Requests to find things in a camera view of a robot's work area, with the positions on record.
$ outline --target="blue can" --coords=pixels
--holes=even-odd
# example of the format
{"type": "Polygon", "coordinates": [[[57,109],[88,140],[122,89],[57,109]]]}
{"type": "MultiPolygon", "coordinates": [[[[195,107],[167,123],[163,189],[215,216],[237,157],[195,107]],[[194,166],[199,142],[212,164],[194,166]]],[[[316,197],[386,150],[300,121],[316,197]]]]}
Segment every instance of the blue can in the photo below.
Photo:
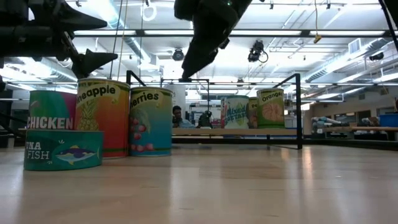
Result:
{"type": "Polygon", "coordinates": [[[131,89],[130,156],[169,156],[172,148],[172,92],[157,87],[131,89]]]}

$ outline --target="teal can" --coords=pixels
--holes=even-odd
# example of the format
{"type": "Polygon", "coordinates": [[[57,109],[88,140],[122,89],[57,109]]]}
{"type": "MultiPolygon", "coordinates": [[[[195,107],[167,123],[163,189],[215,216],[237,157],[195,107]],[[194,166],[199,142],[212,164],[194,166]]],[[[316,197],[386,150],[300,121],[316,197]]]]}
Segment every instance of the teal can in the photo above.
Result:
{"type": "Polygon", "coordinates": [[[171,155],[172,105],[170,90],[157,87],[131,89],[130,156],[171,155]]]}
{"type": "Polygon", "coordinates": [[[102,164],[102,131],[27,130],[24,169],[75,170],[102,164]]]}

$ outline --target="security camera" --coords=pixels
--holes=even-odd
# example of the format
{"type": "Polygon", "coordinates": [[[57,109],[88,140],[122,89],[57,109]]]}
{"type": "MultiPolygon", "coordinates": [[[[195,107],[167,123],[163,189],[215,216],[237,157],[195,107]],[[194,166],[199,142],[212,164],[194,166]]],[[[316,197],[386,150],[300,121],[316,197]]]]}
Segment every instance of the security camera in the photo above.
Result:
{"type": "Polygon", "coordinates": [[[184,60],[184,53],[182,52],[182,49],[175,49],[173,54],[173,60],[175,61],[184,60]]]}

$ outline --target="air vent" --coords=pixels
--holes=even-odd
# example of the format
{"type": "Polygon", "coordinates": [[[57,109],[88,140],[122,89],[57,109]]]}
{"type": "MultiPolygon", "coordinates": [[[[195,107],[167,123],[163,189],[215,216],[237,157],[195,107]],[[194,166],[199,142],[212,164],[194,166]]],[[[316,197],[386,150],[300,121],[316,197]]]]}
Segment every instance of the air vent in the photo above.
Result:
{"type": "Polygon", "coordinates": [[[355,54],[356,52],[359,52],[360,49],[361,49],[361,39],[359,38],[348,44],[348,50],[350,54],[355,54]]]}
{"type": "Polygon", "coordinates": [[[381,96],[387,95],[387,94],[389,94],[388,88],[382,88],[382,89],[380,90],[380,95],[381,95],[381,96]]]}

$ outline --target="ceiling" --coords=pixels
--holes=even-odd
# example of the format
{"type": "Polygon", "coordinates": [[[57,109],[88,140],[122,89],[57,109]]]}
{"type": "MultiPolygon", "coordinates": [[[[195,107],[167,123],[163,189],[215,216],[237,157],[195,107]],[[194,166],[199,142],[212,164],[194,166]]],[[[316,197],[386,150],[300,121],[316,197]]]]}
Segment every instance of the ceiling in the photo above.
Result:
{"type": "MultiPolygon", "coordinates": [[[[126,29],[149,30],[149,29],[191,29],[192,25],[188,21],[181,21],[174,18],[173,0],[152,0],[149,1],[150,8],[145,7],[145,1],[124,0],[80,0],[81,7],[76,1],[67,1],[73,8],[104,20],[109,20],[109,12],[118,14],[121,11],[121,20],[126,29]],[[145,20],[142,19],[141,12],[144,11],[145,20]]],[[[378,5],[377,0],[353,1],[353,0],[318,0],[318,16],[316,14],[314,1],[312,0],[274,0],[274,8],[270,9],[269,1],[262,3],[253,0],[246,13],[237,24],[236,29],[255,30],[255,29],[285,29],[285,30],[387,30],[388,26],[384,14],[378,5]]],[[[356,38],[322,38],[317,44],[313,43],[314,38],[298,37],[231,37],[227,48],[220,50],[216,60],[196,74],[197,78],[209,78],[213,82],[236,82],[238,78],[243,78],[245,82],[280,82],[293,73],[301,73],[304,78],[308,72],[321,67],[330,60],[339,57],[341,53],[348,50],[348,44],[356,38]],[[262,40],[269,55],[267,63],[249,63],[248,53],[256,40],[262,40]]],[[[181,48],[186,52],[190,43],[190,37],[134,37],[134,41],[141,46],[141,49],[151,55],[151,61],[139,65],[139,60],[128,44],[123,42],[121,37],[76,37],[73,43],[79,52],[84,53],[86,49],[94,52],[115,52],[119,54],[118,60],[95,71],[94,77],[108,77],[124,81],[126,71],[133,70],[140,75],[145,82],[159,82],[160,76],[163,78],[180,78],[182,74],[182,62],[175,62],[171,59],[176,48],[181,48]]],[[[396,50],[392,44],[384,46],[385,57],[380,61],[366,63],[366,59],[358,57],[337,69],[329,71],[327,75],[315,79],[312,82],[336,83],[339,80],[354,75],[355,73],[369,70],[369,65],[376,67],[382,63],[394,60],[396,50]]],[[[54,63],[59,65],[59,69],[71,68],[70,62],[54,63]]],[[[64,78],[63,82],[73,82],[73,79],[65,78],[62,72],[56,73],[56,77],[64,78]]],[[[380,70],[372,72],[372,78],[380,76],[380,70]]],[[[365,74],[360,78],[351,81],[367,80],[370,74],[365,74]]],[[[26,79],[13,77],[12,81],[26,81],[26,79]]],[[[47,88],[46,85],[35,86],[33,88],[47,88]]],[[[212,86],[212,88],[230,89],[231,86],[212,86]]],[[[252,95],[255,91],[241,90],[239,94],[252,95]]],[[[319,88],[311,86],[306,91],[320,91],[318,95],[325,94],[330,88],[319,88]]]]}

